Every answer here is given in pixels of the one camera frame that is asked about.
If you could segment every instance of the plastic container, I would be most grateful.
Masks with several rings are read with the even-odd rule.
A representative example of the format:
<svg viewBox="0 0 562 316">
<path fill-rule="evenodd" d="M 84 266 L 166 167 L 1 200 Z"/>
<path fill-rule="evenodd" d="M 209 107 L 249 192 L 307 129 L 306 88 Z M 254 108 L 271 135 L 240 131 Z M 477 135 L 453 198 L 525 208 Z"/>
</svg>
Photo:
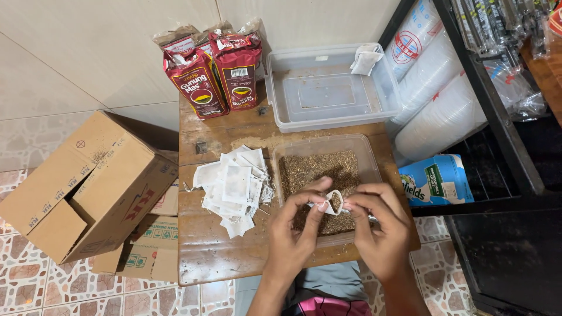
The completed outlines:
<svg viewBox="0 0 562 316">
<path fill-rule="evenodd" d="M 283 206 L 284 194 L 280 181 L 279 160 L 284 156 L 325 155 L 345 150 L 353 150 L 357 158 L 357 171 L 361 183 L 379 183 L 379 169 L 373 156 L 369 140 L 361 134 L 326 136 L 278 145 L 273 150 L 273 167 L 275 170 L 275 186 L 279 197 L 279 206 Z M 355 232 L 340 233 L 332 236 L 318 237 L 318 248 L 343 245 L 353 242 Z"/>
<path fill-rule="evenodd" d="M 398 83 L 386 56 L 371 76 L 352 75 L 361 44 L 272 51 L 265 86 L 282 133 L 386 121 L 402 110 Z M 378 45 L 376 52 L 384 53 Z"/>
</svg>

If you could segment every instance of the cardboard box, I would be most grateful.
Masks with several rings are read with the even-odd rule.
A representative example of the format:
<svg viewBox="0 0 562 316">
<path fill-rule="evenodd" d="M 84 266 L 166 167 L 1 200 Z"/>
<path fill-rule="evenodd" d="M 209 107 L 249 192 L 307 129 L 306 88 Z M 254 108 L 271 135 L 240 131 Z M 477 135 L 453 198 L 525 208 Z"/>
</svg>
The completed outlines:
<svg viewBox="0 0 562 316">
<path fill-rule="evenodd" d="M 148 214 L 125 244 L 96 256 L 93 273 L 178 281 L 178 218 Z"/>
<path fill-rule="evenodd" d="M 0 204 L 0 217 L 57 264 L 119 247 L 178 177 L 131 130 L 155 129 L 121 119 L 95 112 Z"/>
<path fill-rule="evenodd" d="M 176 179 L 150 210 L 150 214 L 178 216 L 178 193 L 179 179 Z"/>
</svg>

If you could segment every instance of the white wall tile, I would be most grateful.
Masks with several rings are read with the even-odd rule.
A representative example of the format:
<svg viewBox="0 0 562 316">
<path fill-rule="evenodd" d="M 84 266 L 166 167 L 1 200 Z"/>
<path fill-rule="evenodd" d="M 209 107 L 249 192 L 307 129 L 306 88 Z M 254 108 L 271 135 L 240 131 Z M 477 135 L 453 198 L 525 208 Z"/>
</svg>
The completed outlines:
<svg viewBox="0 0 562 316">
<path fill-rule="evenodd" d="M 271 49 L 375 42 L 399 0 L 217 0 L 235 28 L 259 16 Z"/>
<path fill-rule="evenodd" d="M 113 112 L 160 127 L 179 131 L 179 102 L 119 107 Z"/>
<path fill-rule="evenodd" d="M 0 33 L 0 120 L 105 109 Z"/>
<path fill-rule="evenodd" d="M 0 172 L 37 168 L 92 113 L 0 121 Z"/>
<path fill-rule="evenodd" d="M 1 33 L 107 107 L 177 101 L 152 36 L 218 21 L 214 0 L 0 2 Z"/>
</svg>

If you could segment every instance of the gray shorts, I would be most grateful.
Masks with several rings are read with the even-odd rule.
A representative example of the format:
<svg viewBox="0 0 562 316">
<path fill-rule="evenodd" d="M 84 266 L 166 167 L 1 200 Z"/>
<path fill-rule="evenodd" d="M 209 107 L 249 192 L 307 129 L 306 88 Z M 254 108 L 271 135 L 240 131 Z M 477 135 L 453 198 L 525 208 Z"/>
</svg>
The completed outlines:
<svg viewBox="0 0 562 316">
<path fill-rule="evenodd" d="M 244 316 L 248 313 L 260 280 L 261 276 L 236 280 L 234 316 Z M 344 301 L 367 301 L 369 298 L 359 277 L 357 261 L 303 269 L 289 288 L 283 308 L 315 296 L 332 297 Z"/>
</svg>

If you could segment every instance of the blue carton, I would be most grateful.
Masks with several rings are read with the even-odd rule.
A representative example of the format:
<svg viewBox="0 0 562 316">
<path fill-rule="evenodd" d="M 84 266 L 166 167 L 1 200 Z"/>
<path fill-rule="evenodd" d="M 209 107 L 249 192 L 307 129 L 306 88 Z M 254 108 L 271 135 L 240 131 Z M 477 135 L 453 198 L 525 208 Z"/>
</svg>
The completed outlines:
<svg viewBox="0 0 562 316">
<path fill-rule="evenodd" d="M 398 171 L 410 206 L 474 202 L 460 155 L 435 155 Z"/>
</svg>

